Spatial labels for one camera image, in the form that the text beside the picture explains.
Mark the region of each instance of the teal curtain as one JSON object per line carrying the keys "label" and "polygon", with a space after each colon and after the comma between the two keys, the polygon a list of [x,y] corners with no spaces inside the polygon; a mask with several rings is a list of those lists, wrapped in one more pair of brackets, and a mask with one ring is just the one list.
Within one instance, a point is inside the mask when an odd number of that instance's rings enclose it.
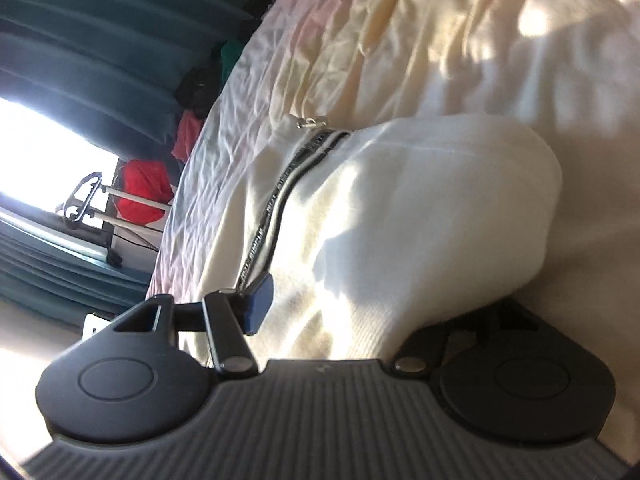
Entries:
{"label": "teal curtain", "polygon": [[0,218],[0,297],[80,332],[87,314],[121,314],[145,299],[150,275],[114,269]]}
{"label": "teal curtain", "polygon": [[124,160],[166,160],[181,78],[253,21],[225,0],[0,0],[0,97]]}

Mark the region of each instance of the sunlight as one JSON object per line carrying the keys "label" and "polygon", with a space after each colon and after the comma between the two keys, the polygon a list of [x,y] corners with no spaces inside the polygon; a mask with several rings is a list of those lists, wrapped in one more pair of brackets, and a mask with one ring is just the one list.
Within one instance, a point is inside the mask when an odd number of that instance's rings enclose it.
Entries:
{"label": "sunlight", "polygon": [[[113,181],[118,157],[24,106],[0,99],[0,191],[53,212],[80,180],[101,171]],[[92,205],[104,210],[107,195]],[[100,226],[102,222],[91,221]]]}
{"label": "sunlight", "polygon": [[51,442],[33,394],[48,364],[0,348],[0,374],[11,384],[0,389],[0,443],[19,463]]}

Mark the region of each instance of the black clamp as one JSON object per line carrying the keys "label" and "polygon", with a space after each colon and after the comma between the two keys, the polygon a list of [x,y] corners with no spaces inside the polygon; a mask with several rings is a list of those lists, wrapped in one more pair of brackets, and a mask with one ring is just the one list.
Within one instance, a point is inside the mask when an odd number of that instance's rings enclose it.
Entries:
{"label": "black clamp", "polygon": [[596,437],[616,393],[603,362],[511,298],[416,331],[391,367],[428,379],[458,422],[510,444]]}
{"label": "black clamp", "polygon": [[[43,372],[36,402],[52,434],[126,444],[176,428],[220,381],[258,374],[244,335],[255,333],[273,300],[260,274],[242,292],[219,291],[199,303],[161,295],[143,301]],[[213,369],[176,346],[177,332],[206,332]]]}

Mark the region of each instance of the bright window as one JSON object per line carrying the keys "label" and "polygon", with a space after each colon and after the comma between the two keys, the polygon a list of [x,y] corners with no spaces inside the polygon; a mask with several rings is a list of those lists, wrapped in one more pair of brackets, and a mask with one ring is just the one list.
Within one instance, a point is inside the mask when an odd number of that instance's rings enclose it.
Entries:
{"label": "bright window", "polygon": [[[0,99],[0,190],[29,205],[53,212],[83,177],[101,171],[111,184],[118,157],[71,130],[21,105]],[[76,196],[84,200],[88,186]],[[98,192],[92,207],[104,211]],[[102,221],[85,217],[102,227]]]}

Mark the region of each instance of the red bag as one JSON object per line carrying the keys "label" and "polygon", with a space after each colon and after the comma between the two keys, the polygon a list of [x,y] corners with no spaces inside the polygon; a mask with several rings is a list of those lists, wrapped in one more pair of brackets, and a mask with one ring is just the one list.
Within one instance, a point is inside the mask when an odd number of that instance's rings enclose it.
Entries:
{"label": "red bag", "polygon": [[178,160],[187,162],[201,129],[202,121],[191,110],[185,111],[178,124],[177,139],[171,154]]}
{"label": "red bag", "polygon": [[[168,204],[174,197],[169,176],[162,162],[154,160],[130,160],[122,167],[123,191],[155,202]],[[117,198],[116,208],[125,220],[138,225],[147,225],[164,216],[164,211],[127,198]]]}

